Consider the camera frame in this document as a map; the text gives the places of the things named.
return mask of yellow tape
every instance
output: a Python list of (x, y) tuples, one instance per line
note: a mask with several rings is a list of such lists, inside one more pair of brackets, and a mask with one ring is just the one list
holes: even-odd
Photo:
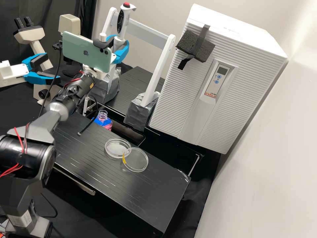
[(126, 161), (125, 161), (125, 158), (124, 158), (124, 153), (122, 155), (122, 161), (123, 161), (124, 164), (126, 164)]

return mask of red label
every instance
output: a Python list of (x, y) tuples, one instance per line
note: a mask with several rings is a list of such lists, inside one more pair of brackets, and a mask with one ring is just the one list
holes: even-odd
[(209, 96), (209, 97), (212, 97), (212, 98), (216, 98), (216, 94), (210, 94), (210, 93), (205, 92), (205, 95)]

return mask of white wall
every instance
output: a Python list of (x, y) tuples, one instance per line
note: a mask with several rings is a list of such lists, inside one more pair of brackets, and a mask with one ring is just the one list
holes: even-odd
[[(131, 14), (131, 18), (165, 34), (176, 35), (176, 43), (191, 6), (197, 3), (267, 30), (288, 55), (292, 54), (294, 47), (289, 41), (283, 41), (283, 39), (288, 32), (292, 31), (303, 8), (303, 1), (295, 0), (134, 0), (131, 3), (137, 7), (137, 10)], [(98, 0), (94, 37), (101, 32), (110, 7), (119, 9), (121, 4), (122, 2), (117, 0)], [(124, 63), (133, 67), (140, 66), (153, 72), (161, 49), (131, 35), (127, 35), (126, 38), (130, 41), (130, 51)], [(167, 74), (173, 54), (174, 51), (171, 52), (164, 68), (163, 77)]]
[(195, 238), (317, 237), (316, 6), (282, 39), (297, 51), (215, 178)]

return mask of black foam block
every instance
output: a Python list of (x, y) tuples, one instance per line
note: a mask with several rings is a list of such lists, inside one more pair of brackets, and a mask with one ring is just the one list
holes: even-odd
[(206, 62), (215, 45), (206, 39), (203, 39), (201, 46), (197, 49), (196, 53), (193, 52), (199, 35), (187, 30), (178, 42), (176, 48), (184, 51), (189, 55), (194, 55), (196, 60)]

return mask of petri dish lid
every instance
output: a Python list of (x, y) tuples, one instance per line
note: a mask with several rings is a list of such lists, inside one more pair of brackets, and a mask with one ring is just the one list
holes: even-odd
[(123, 153), (128, 156), (127, 149), (131, 148), (130, 143), (121, 138), (109, 139), (105, 144), (105, 150), (108, 155), (115, 159), (121, 159)]
[(122, 157), (122, 161), (133, 172), (142, 172), (149, 164), (146, 153), (137, 147), (128, 148), (124, 153), (124, 157)]

